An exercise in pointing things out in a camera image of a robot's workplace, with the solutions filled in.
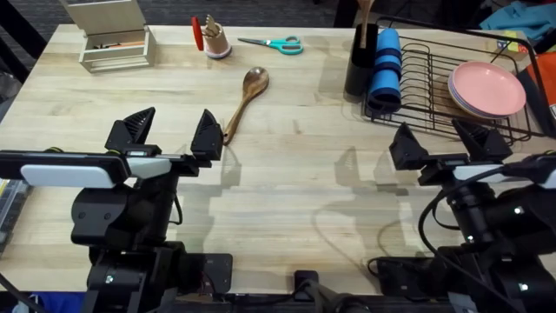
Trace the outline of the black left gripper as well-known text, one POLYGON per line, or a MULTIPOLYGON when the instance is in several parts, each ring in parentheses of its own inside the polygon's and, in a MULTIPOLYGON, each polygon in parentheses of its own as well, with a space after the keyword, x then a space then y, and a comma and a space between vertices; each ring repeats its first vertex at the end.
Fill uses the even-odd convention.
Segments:
MULTIPOLYGON (((145 144, 156 109, 114 121, 104 147, 129 150, 145 144)), ((198 176, 222 156, 221 125, 207 109, 197 124, 191 154, 164 156, 164 169, 139 174, 136 183, 110 188, 84 188, 76 196, 71 215, 71 242, 99 250, 146 250, 166 241, 170 211, 179 202, 176 189, 182 176, 198 176)))

